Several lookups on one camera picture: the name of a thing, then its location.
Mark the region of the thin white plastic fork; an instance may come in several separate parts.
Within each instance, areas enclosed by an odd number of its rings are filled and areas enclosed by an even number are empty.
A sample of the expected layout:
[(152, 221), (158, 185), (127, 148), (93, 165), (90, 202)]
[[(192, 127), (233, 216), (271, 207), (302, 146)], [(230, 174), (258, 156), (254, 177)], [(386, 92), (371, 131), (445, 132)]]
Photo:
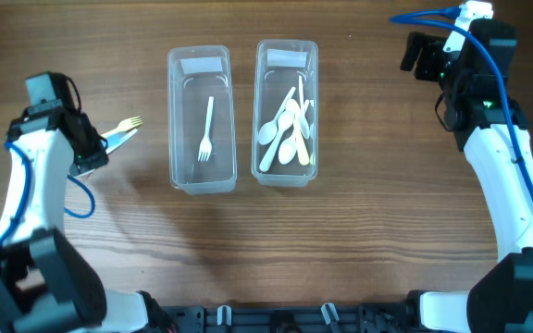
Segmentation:
[[(106, 154), (110, 155), (111, 153), (116, 151), (121, 145), (127, 142), (137, 132), (138, 130), (136, 129), (132, 129), (130, 131), (121, 131), (117, 134), (111, 134), (108, 137), (104, 137), (103, 139), (100, 140), (100, 143), (105, 148)], [(75, 178), (81, 178), (93, 172), (94, 172), (94, 169), (88, 170), (88, 171), (79, 171), (75, 166), (72, 166), (69, 169), (68, 174)]]

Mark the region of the thick white plastic fork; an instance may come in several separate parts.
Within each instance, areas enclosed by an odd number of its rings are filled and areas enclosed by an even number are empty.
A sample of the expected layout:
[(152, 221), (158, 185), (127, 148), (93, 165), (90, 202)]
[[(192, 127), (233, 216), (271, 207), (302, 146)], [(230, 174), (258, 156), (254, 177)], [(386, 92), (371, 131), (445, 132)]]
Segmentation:
[(127, 133), (115, 133), (106, 137), (106, 146), (107, 150), (120, 146), (124, 141), (129, 138)]

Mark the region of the yellow plastic fork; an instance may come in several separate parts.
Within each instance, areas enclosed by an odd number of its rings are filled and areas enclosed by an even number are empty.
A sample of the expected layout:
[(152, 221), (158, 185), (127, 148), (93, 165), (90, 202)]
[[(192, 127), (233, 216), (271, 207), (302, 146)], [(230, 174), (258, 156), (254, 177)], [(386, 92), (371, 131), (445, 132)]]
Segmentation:
[(131, 130), (138, 129), (142, 124), (143, 119), (141, 117), (129, 117), (121, 120), (114, 129), (104, 133), (103, 137), (107, 139), (113, 134), (129, 132)]

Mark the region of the clear white plastic fork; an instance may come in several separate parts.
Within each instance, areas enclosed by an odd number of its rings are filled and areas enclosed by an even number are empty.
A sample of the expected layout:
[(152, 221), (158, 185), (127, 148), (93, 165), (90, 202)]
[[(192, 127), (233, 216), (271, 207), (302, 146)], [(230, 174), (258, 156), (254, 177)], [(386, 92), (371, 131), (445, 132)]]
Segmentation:
[(215, 100), (214, 96), (208, 97), (206, 115), (205, 115), (204, 137), (202, 138), (199, 144), (199, 151), (198, 151), (199, 162), (207, 162), (212, 152), (212, 143), (210, 141), (210, 130), (211, 130), (213, 110), (214, 110), (214, 100)]

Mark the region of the thick white plastic spoon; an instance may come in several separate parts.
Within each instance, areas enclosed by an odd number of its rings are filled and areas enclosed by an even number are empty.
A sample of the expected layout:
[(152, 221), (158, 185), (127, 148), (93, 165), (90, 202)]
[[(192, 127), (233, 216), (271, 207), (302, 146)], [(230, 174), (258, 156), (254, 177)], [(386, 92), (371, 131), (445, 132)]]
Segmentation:
[(294, 114), (292, 113), (292, 111), (286, 110), (279, 116), (277, 121), (277, 134), (275, 135), (275, 138), (272, 143), (267, 148), (266, 153), (264, 154), (259, 164), (259, 170), (261, 172), (267, 172), (270, 169), (275, 157), (275, 153), (279, 147), (281, 138), (284, 132), (292, 125), (293, 121)]

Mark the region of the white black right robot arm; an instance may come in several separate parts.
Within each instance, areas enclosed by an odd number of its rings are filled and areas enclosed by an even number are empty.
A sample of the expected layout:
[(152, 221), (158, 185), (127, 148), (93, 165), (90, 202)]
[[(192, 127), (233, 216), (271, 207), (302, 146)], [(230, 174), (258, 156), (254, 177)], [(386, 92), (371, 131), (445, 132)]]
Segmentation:
[(474, 169), (498, 248), (489, 273), (468, 291), (415, 290), (403, 325), (446, 332), (533, 332), (533, 155), (527, 118), (506, 90), (517, 39), (492, 18), (462, 24), (460, 8), (397, 16), (398, 24), (445, 29), (441, 38), (414, 31), (401, 68), (435, 81), (446, 110), (440, 124)]

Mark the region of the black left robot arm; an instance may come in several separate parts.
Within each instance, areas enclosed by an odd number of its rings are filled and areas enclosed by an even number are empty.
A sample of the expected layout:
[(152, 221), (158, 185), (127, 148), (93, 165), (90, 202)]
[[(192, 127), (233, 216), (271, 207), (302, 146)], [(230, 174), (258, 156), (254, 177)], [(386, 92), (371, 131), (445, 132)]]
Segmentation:
[(142, 292), (108, 290), (68, 241), (68, 182), (108, 162), (106, 140), (68, 76), (26, 79), (30, 104), (10, 122), (12, 169), (0, 219), (0, 331), (137, 332), (153, 327)]

